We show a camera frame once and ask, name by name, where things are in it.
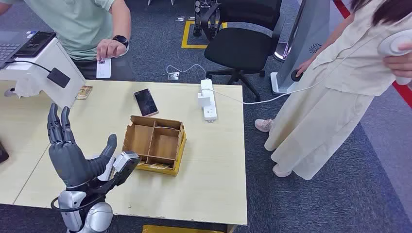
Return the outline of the person's right hand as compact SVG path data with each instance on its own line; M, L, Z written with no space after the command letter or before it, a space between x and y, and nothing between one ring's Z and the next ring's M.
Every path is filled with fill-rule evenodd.
M310 58L307 61L305 61L304 63L302 63L299 67L298 67L298 71L296 73L296 77L300 76L309 66L310 64L313 62L314 58Z

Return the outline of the person's left hand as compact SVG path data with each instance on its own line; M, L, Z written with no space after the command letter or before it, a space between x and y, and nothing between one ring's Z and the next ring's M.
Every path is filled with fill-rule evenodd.
M387 56L383 62L392 73L398 77L412 77L412 53L407 53L402 56Z
M105 60L112 57L119 57L126 53L127 47L119 41L113 39L103 39L97 45L96 60Z

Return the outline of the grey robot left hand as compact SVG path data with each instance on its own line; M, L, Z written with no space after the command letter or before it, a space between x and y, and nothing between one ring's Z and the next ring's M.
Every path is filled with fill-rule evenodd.
M106 165L117 147L117 136L109 135L101 154L94 159L86 159L71 130L70 109L65 106L60 117L57 110L57 104L52 103L47 117L48 138L51 144L49 157L66 187L77 187L105 172Z

